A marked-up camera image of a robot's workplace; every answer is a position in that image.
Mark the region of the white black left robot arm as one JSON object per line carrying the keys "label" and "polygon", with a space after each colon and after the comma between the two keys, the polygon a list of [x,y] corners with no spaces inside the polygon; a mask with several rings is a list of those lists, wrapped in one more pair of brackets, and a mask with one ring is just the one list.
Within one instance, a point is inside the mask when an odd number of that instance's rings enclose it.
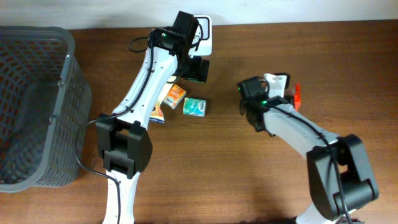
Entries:
{"label": "white black left robot arm", "polygon": [[96,123],[99,158],[108,178],[104,223],[134,223],[134,197],[152,143],[149,120],[170,78],[205,83],[212,53],[212,20],[180,11],[172,26],[152,29],[145,38],[142,67],[122,102]]}

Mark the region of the orange tissue pack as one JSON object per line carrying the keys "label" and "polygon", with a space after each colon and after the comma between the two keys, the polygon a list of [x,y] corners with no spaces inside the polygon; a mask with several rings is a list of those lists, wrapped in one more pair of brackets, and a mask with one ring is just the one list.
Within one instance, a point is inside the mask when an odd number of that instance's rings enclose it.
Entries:
{"label": "orange tissue pack", "polygon": [[178,104],[183,100],[186,94],[187,92],[183,88],[174,84],[169,90],[169,92],[166,94],[163,103],[174,110],[178,106]]}

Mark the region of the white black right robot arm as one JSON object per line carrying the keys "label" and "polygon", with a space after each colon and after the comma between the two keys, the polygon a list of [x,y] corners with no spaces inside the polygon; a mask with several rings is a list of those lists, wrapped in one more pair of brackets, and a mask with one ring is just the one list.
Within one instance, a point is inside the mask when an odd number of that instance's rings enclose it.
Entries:
{"label": "white black right robot arm", "polygon": [[239,112],[257,132],[277,136],[307,161],[310,206],[286,223],[359,223],[351,214],[379,196],[364,144],[354,134],[331,133],[297,110],[300,86],[291,95],[288,73],[265,73],[237,84]]}

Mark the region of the teal tissue pack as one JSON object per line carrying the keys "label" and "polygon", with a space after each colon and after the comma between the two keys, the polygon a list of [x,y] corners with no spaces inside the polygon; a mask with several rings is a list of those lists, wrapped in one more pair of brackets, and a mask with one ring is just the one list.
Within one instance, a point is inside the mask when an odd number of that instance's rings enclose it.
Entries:
{"label": "teal tissue pack", "polygon": [[206,100],[195,98],[185,98],[183,104],[183,114],[204,117],[206,112]]}

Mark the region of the red snack bag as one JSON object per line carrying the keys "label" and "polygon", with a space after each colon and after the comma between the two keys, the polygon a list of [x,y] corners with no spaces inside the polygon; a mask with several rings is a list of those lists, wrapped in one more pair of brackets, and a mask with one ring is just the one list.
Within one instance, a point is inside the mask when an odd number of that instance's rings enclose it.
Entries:
{"label": "red snack bag", "polygon": [[295,110],[298,111],[302,105],[300,83],[296,83],[294,86],[293,103]]}

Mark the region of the yellow snack bag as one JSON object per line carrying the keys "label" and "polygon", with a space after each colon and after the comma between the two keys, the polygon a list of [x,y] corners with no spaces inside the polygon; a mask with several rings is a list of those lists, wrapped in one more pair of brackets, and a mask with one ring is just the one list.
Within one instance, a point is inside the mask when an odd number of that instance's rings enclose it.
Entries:
{"label": "yellow snack bag", "polygon": [[164,114],[163,114],[160,106],[171,88],[172,88],[171,83],[166,83],[164,85],[164,87],[163,87],[162,91],[160,92],[159,97],[155,103],[154,109],[151,112],[149,121],[154,122],[154,123],[164,124]]}

